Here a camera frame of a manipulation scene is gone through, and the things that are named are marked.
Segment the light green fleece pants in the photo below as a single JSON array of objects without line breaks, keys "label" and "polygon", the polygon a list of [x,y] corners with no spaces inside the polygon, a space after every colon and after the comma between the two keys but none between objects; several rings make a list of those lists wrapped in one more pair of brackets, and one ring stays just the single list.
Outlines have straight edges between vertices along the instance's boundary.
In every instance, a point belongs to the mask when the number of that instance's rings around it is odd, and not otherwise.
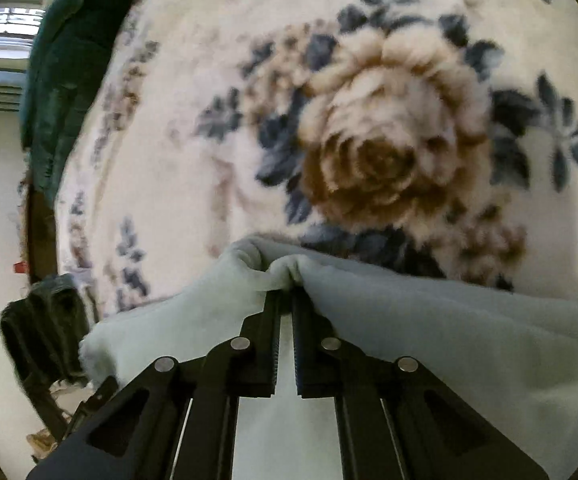
[{"label": "light green fleece pants", "polygon": [[371,356],[414,356],[551,478],[578,468],[578,302],[410,278],[249,237],[180,294],[97,324],[80,360],[95,384],[126,385],[160,356],[204,356],[268,292],[295,285]]}]

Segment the folded dark teal garment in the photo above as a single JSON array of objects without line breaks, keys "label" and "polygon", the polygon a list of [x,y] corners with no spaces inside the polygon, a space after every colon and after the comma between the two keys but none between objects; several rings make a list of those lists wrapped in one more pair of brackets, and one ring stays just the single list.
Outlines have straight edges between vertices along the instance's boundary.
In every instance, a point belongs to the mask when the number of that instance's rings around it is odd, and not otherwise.
[{"label": "folded dark teal garment", "polygon": [[85,378],[80,342],[89,332],[86,309],[71,275],[35,283],[0,314],[0,333],[16,376],[27,388]]}]

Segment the floral bed blanket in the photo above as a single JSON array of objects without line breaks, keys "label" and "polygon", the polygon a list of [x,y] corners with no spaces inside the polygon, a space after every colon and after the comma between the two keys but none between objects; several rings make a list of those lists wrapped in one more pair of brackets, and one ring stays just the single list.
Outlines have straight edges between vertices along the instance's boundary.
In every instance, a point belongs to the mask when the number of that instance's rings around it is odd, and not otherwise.
[{"label": "floral bed blanket", "polygon": [[103,316],[249,235],[578,300],[578,2],[134,0],[56,216]]}]

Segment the dark teal pillow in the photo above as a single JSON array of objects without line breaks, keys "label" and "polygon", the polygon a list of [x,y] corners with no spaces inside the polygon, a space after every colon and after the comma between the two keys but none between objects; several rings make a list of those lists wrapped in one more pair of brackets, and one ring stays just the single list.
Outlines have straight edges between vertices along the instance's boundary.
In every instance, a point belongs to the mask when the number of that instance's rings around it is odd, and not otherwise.
[{"label": "dark teal pillow", "polygon": [[54,0],[35,37],[20,107],[32,182],[54,205],[62,172],[134,0]]}]

